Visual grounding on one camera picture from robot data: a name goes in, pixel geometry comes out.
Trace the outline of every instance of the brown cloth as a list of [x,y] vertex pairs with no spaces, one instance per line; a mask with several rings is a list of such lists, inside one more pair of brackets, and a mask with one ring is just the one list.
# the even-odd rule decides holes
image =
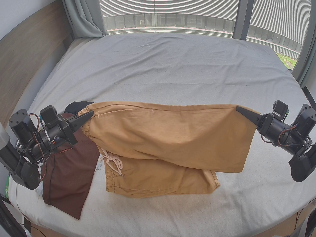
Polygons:
[[145,198],[211,193],[215,171],[243,170],[256,125],[236,106],[103,102],[78,115],[94,111],[82,130],[104,156],[106,190]]
[[[64,118],[73,116],[62,114]],[[88,196],[93,174],[100,152],[95,143],[79,129],[74,133],[77,144],[61,154],[56,154],[70,147],[64,143],[57,148],[56,155],[47,161],[47,172],[43,180],[43,199],[46,204],[80,219],[81,210]],[[45,172],[45,164],[41,167],[41,175]]]

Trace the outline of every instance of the white cable label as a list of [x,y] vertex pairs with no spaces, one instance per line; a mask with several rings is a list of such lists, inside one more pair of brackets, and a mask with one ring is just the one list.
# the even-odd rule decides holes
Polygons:
[[47,136],[47,138],[48,138],[48,141],[50,141],[51,139],[50,139],[50,137],[48,136],[48,133],[46,132],[46,130],[44,130],[45,131],[45,133],[46,133],[46,136]]

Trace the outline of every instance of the white bed sheet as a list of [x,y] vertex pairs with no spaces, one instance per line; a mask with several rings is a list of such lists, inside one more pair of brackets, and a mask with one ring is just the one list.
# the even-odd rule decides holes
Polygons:
[[[139,101],[168,105],[239,104],[271,112],[289,105],[291,123],[302,90],[265,45],[193,34],[120,34],[72,44],[35,98],[63,112],[73,101]],[[316,129],[311,132],[316,140]],[[78,221],[10,179],[9,198],[32,222],[67,236],[252,236],[282,222],[316,196],[316,171],[292,180],[291,155],[253,138],[242,173],[217,173],[208,195],[126,198],[105,190],[97,170]]]

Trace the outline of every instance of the floor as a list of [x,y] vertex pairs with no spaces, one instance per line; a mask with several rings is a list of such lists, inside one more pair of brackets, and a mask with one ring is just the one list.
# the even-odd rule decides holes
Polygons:
[[[313,209],[313,207],[314,207],[314,204],[311,204],[311,205],[307,206],[306,208],[304,208],[304,210],[301,212],[301,214],[298,218],[297,226],[299,226],[302,223],[302,221],[310,213],[310,211]],[[297,219],[297,216],[299,215],[299,213],[300,213],[300,211],[298,213],[295,213],[294,215],[292,215],[290,218],[283,221],[282,223],[276,225],[275,227],[273,227],[273,228],[271,228],[263,233],[255,235],[254,237],[272,237],[274,235],[279,235],[279,236],[290,235],[294,231],[295,222],[296,222],[296,219]],[[38,230],[42,231],[46,237],[67,237],[67,236],[59,234],[53,230],[43,228],[43,227],[37,226],[35,224],[32,224],[32,226],[36,227]],[[41,234],[41,232],[34,229],[33,227],[32,227],[33,237],[44,237],[44,235]],[[316,231],[312,234],[312,237],[316,237]]]

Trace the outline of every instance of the maroon garment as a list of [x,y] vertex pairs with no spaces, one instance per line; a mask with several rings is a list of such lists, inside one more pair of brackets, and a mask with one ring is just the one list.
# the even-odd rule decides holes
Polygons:
[[[62,114],[64,118],[73,116]],[[95,143],[83,134],[81,129],[74,133],[78,143],[73,149],[56,154],[52,152],[46,161],[47,172],[43,180],[43,199],[61,211],[80,219],[81,210],[88,196],[94,170],[100,152]],[[64,143],[57,148],[57,152],[69,148]],[[45,164],[41,167],[41,175],[45,172]]]

